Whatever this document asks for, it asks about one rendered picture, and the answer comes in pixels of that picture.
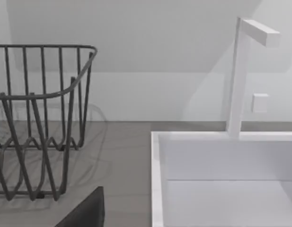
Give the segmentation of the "tall white tap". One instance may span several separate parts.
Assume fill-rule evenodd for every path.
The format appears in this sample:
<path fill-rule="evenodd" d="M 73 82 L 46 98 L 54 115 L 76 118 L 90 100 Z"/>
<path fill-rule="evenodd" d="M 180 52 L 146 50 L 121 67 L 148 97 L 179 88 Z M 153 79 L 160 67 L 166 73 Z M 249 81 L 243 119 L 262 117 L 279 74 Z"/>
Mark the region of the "tall white tap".
<path fill-rule="evenodd" d="M 266 48 L 276 48 L 280 44 L 281 33 L 254 19 L 237 18 L 231 70 L 229 117 L 226 123 L 226 130 L 231 138 L 239 138 L 241 132 L 248 56 L 252 39 Z"/>

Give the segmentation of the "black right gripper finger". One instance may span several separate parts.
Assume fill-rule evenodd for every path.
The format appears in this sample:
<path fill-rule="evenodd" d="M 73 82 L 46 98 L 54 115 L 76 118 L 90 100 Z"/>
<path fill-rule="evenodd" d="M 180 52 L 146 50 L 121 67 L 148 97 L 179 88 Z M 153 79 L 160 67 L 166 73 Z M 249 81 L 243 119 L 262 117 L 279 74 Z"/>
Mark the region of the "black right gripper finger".
<path fill-rule="evenodd" d="M 104 187 L 97 187 L 55 227 L 104 227 Z"/>

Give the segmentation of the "small white tap knob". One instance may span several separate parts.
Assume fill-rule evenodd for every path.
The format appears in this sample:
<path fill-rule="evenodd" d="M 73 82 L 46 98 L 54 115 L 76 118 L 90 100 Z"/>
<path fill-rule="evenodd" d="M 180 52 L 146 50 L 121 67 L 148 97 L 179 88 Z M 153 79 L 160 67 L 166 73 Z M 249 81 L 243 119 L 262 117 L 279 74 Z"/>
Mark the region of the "small white tap knob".
<path fill-rule="evenodd" d="M 252 112 L 266 113 L 269 95 L 266 93 L 254 93 L 252 96 Z"/>

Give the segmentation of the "white sink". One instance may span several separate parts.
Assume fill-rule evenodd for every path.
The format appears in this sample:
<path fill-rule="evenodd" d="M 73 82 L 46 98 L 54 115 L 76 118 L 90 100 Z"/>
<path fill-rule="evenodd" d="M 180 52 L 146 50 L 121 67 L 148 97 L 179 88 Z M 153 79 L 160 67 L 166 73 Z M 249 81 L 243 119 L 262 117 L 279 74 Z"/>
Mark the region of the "white sink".
<path fill-rule="evenodd" d="M 292 132 L 152 132 L 151 227 L 292 227 Z"/>

